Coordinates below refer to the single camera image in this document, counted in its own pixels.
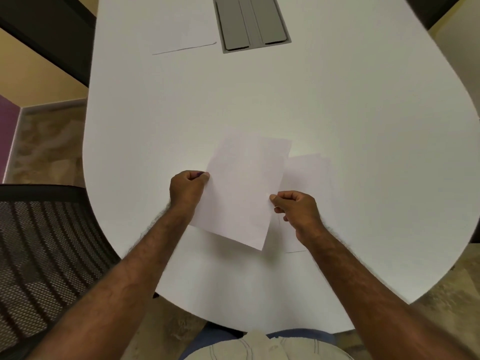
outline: sheet of paper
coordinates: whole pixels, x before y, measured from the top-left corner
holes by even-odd
[[[291,157],[286,161],[280,191],[300,191],[309,194],[317,203],[323,223],[335,226],[336,197],[332,184],[332,167],[320,154]],[[295,229],[280,218],[281,237],[285,253],[303,252],[305,248],[295,236]]]
[[[191,225],[261,250],[291,141],[231,130],[208,163]]]
[[[152,12],[148,27],[153,55],[219,42],[212,0],[165,0]]]

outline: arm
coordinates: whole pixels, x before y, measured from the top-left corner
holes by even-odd
[[[383,285],[324,227],[315,199],[296,191],[270,196],[295,228],[375,360],[475,360],[452,336]]]
[[[170,207],[164,215],[62,317],[28,359],[120,359],[194,216],[208,178],[208,173],[197,171],[185,171],[172,178]]]

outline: person's left hand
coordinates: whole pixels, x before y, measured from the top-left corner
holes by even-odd
[[[170,181],[170,206],[178,207],[194,216],[210,174],[198,170],[185,170]]]

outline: jeans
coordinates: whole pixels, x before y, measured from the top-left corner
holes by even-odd
[[[197,350],[206,348],[207,346],[215,345],[222,341],[241,339],[242,337],[242,331],[232,330],[231,328],[223,327],[212,322],[207,322],[205,327],[193,339],[193,341],[190,342],[185,351],[183,351],[178,360],[184,360],[190,354]],[[291,330],[273,332],[268,334],[267,337],[269,339],[279,337],[316,339],[335,345],[335,336],[332,334],[319,330],[309,330],[306,328],[294,328]]]

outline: mesh chair back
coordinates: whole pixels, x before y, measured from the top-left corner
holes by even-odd
[[[0,185],[0,358],[27,353],[119,260],[84,188]]]

